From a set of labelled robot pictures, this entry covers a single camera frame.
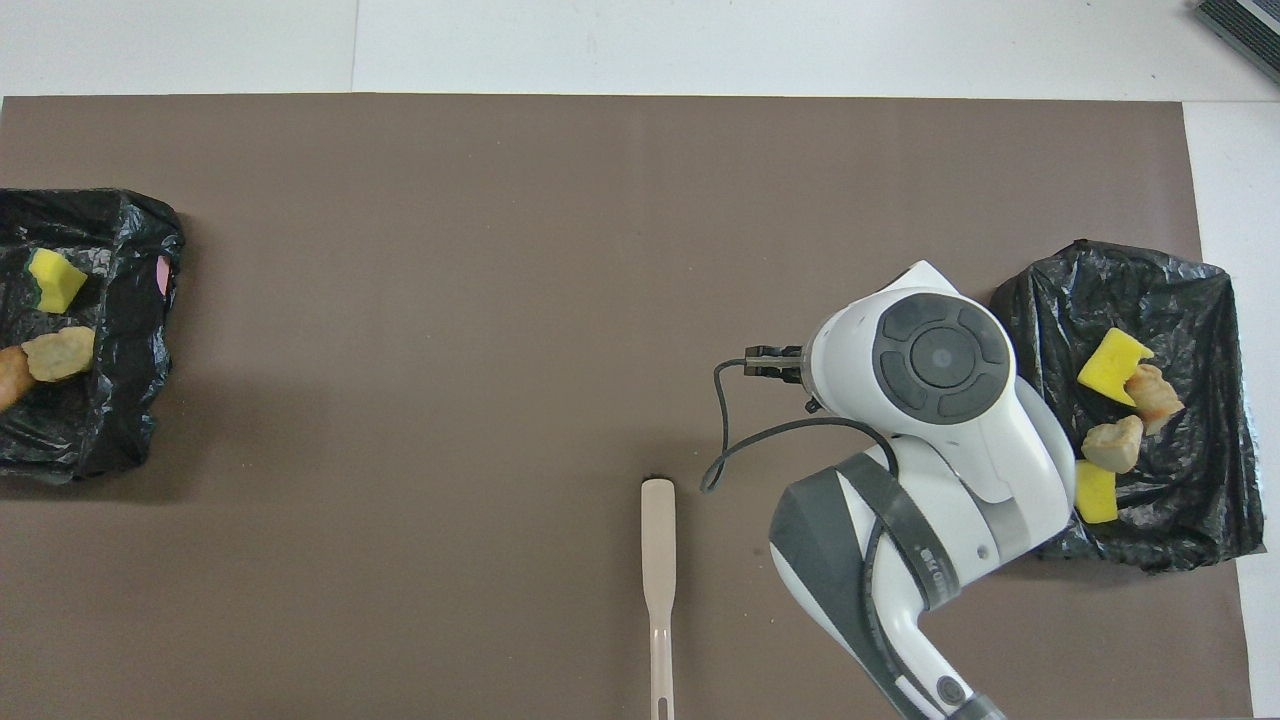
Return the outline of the pale crumbly bread piece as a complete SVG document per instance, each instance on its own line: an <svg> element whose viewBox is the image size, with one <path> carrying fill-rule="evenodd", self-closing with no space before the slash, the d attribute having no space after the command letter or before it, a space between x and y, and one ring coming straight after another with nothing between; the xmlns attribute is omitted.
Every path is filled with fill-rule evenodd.
<svg viewBox="0 0 1280 720"><path fill-rule="evenodd" d="M1137 415L1098 424L1085 433L1082 455L1106 471L1129 473L1138 464L1144 432L1144 423Z"/></svg>

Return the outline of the brown croissant end piece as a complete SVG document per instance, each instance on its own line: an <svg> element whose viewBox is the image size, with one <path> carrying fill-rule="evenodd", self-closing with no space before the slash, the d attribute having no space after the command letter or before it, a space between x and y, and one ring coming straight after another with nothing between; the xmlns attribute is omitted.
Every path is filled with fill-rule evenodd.
<svg viewBox="0 0 1280 720"><path fill-rule="evenodd" d="M1124 388L1143 423L1144 436L1157 436L1185 410L1178 392L1164 379L1162 372L1151 364L1138 364Z"/></svg>

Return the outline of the small yellow green sponge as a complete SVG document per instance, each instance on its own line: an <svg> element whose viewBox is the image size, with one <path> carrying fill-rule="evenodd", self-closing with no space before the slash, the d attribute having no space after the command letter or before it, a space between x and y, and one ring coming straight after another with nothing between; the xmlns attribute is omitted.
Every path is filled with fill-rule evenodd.
<svg viewBox="0 0 1280 720"><path fill-rule="evenodd" d="M88 275L59 252L36 249L27 264L35 281L35 307L41 313L63 314L76 301Z"/></svg>

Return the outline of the beige hand brush black bristles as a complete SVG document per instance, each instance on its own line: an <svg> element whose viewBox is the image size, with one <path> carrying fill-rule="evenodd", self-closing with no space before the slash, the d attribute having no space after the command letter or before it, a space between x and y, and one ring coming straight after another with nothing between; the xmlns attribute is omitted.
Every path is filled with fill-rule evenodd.
<svg viewBox="0 0 1280 720"><path fill-rule="evenodd" d="M650 719L675 720L672 612L677 584L675 483L648 477L641 498L643 593L649 621Z"/></svg>

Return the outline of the notched all-yellow sponge piece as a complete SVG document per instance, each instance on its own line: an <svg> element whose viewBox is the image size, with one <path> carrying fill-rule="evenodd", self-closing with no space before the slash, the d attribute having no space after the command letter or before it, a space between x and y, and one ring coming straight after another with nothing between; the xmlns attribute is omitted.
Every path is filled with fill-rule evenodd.
<svg viewBox="0 0 1280 720"><path fill-rule="evenodd" d="M1100 345L1076 374L1076 383L1117 404L1137 407L1126 383L1155 351L1120 328L1106 331Z"/></svg>

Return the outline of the black bag-lined bin pink spot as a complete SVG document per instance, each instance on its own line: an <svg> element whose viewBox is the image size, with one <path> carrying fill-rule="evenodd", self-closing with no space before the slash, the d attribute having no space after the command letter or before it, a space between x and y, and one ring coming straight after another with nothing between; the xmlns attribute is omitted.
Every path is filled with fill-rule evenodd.
<svg viewBox="0 0 1280 720"><path fill-rule="evenodd" d="M177 211L134 191L0 188L0 348L67 327L95 333L86 372L0 410L0 478L61 486L146 461L184 246ZM87 275L64 313L37 306L40 249Z"/></svg>

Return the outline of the large yellow green sponge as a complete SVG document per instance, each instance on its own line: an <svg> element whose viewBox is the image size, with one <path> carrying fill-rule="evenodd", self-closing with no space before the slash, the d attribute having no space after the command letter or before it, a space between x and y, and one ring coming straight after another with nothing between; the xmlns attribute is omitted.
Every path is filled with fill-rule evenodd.
<svg viewBox="0 0 1280 720"><path fill-rule="evenodd" d="M1116 474L1089 460L1075 465L1075 510L1085 524L1105 524L1119 519Z"/></svg>

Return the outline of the grey ribbed panel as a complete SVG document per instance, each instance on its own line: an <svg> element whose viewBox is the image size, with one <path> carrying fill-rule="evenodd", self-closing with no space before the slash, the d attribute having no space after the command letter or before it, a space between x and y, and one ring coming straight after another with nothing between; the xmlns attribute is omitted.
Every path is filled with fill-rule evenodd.
<svg viewBox="0 0 1280 720"><path fill-rule="evenodd" d="M1280 0L1193 0L1196 18L1280 86Z"/></svg>

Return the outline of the brown table mat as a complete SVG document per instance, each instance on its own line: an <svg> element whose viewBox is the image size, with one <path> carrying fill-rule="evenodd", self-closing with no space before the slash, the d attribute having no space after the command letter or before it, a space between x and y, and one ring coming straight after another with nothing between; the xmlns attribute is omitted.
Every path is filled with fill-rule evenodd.
<svg viewBox="0 0 1280 720"><path fill-rule="evenodd" d="M648 720L643 478L678 486L675 711L893 720L769 556L809 428L698 482L713 366L927 259L1201 254L1179 102L8 97L0 187L187 243L148 461L0 482L0 720Z"/></svg>

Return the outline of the striped orange croissant piece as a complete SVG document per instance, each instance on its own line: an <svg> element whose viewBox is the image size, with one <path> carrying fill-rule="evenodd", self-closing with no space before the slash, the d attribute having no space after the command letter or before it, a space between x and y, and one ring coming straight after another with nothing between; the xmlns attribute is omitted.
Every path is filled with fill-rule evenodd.
<svg viewBox="0 0 1280 720"><path fill-rule="evenodd" d="M28 340L20 348L29 374L37 382L52 383L87 372L93 364L95 345L92 328L70 325Z"/></svg>

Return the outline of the cylindrical golden bread roll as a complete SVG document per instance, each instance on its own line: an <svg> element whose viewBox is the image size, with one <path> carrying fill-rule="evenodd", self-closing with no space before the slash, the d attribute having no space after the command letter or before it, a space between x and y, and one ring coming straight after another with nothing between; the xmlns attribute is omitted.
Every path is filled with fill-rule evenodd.
<svg viewBox="0 0 1280 720"><path fill-rule="evenodd" d="M18 404L36 383L20 346L0 348L0 413Z"/></svg>

